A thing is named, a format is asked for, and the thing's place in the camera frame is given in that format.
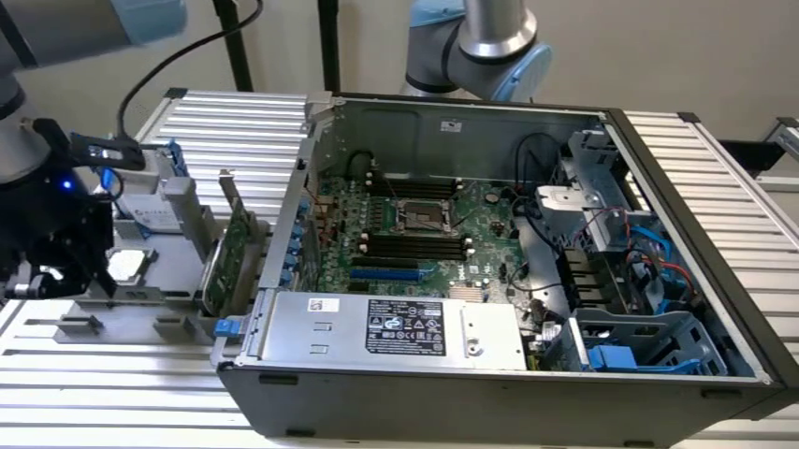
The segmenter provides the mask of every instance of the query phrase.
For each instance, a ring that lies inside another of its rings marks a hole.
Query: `white sticker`
[[[440,123],[440,132],[442,133],[459,133],[463,129],[462,122],[442,122]]]
[[[339,311],[339,299],[336,297],[311,297],[308,299],[308,311]]]
[[[154,232],[180,232],[180,223],[170,203],[160,195],[128,194],[123,205],[134,220]]]

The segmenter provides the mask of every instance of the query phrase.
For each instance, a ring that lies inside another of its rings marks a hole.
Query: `white wall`
[[[156,49],[62,65],[20,79],[66,127],[107,132],[134,81],[190,40],[219,30],[210,0],[187,1],[188,34]],[[538,101],[690,110],[725,138],[759,138],[778,115],[799,115],[797,0],[530,0],[555,62]],[[250,2],[240,1],[243,15]],[[342,88],[395,93],[402,85],[411,0],[342,0]],[[316,0],[267,0],[248,32],[256,87],[322,88]],[[171,67],[140,99],[139,121],[166,87],[232,89],[223,44]],[[131,114],[131,129],[136,119]]]
[[[555,62],[539,101],[689,110],[725,138],[799,115],[797,0],[534,0]]]

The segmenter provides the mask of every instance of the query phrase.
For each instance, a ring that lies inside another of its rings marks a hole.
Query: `psu label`
[[[366,350],[387,355],[447,355],[440,302],[370,299]]]

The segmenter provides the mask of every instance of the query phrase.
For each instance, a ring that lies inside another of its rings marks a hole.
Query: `blue latch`
[[[239,337],[242,330],[242,323],[236,320],[219,320],[214,326],[215,337]]]
[[[691,358],[674,366],[638,365],[634,350],[630,346],[595,346],[588,350],[591,368],[610,372],[650,372],[662,374],[693,374],[701,365],[701,360]]]

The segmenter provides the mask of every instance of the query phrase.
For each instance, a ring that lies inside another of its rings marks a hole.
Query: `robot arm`
[[[135,142],[72,135],[38,118],[16,70],[75,61],[176,35],[183,0],[0,2],[0,281],[4,297],[112,295],[106,251],[114,244],[111,195],[91,195],[76,167],[142,169]],[[46,268],[55,268],[54,275]]]
[[[418,0],[402,92],[528,101],[552,61],[523,0]]]
[[[184,28],[183,0],[6,0],[0,75],[144,45]]]

